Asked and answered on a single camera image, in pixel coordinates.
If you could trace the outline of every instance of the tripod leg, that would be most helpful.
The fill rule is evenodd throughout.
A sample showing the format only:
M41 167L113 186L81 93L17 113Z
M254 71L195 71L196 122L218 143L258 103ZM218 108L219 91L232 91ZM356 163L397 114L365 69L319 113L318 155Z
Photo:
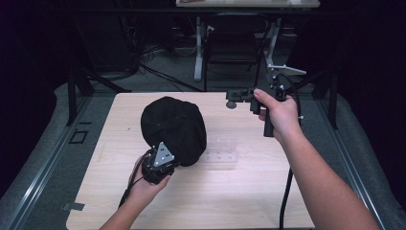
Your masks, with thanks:
M91 97L95 93L95 89L92 84L90 84L89 79L87 79L85 74L78 72L75 75L75 83L82 96Z
M80 69L85 75L89 76L90 78L104 84L105 86L109 87L110 89L116 91L116 93L129 93L131 92L131 90L128 89L124 89L121 88L120 86L118 86L117 84L112 83L110 80L106 80L105 78L103 78L102 76L93 73L87 69Z
M320 100L328 92L328 88L330 87L330 78L328 77L328 75L333 75L333 74L330 72L327 72L323 78L319 79L318 83L316 84L316 86L313 89L313 92L311 93L311 95L313 96L313 99Z
M329 92L329 103L328 103L328 119L334 129L337 129L336 123L336 112L337 112L337 74L332 74L331 76L331 86Z
M68 78L68 97L69 97L69 120L66 126L70 126L77 117L77 98L75 77L71 74Z

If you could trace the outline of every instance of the finger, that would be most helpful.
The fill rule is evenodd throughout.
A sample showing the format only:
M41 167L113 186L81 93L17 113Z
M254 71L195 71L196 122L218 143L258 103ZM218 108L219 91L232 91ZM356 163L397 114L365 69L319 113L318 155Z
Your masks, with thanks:
M258 118L261 121L265 121L265 117L266 117L266 110L265 109L261 109Z
M272 110L272 108L276 107L279 103L276 99L274 99L269 94L267 94L266 92L264 92L258 88L256 88L254 90L254 96L260 103L265 105L270 110Z
M161 180L161 182L159 182L159 184L155 185L155 187L161 191L163 190L165 187L167 187L168 181L170 180L170 175L165 176L164 179Z

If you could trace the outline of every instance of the black cloth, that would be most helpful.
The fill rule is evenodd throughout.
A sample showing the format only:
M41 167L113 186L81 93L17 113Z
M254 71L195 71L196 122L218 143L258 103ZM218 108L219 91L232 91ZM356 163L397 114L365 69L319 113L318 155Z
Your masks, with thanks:
M184 167L196 163L207 146L206 127L198 106L171 97L146 106L141 130L151 147L164 142L174 161Z

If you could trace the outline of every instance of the wooden table surface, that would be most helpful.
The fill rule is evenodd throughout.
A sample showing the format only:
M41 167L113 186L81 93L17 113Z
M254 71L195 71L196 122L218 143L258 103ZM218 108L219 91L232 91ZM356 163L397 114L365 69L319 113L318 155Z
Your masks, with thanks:
M279 143L262 136L263 122L248 103L229 109L225 93L129 93L112 104L75 201L84 208L71 211L68 229L98 229L117 210L134 162L149 149L141 114L164 96L199 106L208 147L196 164L175 170L132 228L278 227L289 165ZM314 226L295 180L284 226Z
M177 7L318 8L318 0L176 0Z

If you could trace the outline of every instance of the forearm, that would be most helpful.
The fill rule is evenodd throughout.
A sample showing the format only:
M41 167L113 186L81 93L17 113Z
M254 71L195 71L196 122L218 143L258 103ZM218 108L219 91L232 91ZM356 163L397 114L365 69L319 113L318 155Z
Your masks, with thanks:
M281 144L316 228L378 229L361 199L301 132Z
M143 210L138 204L125 202L101 229L129 229Z

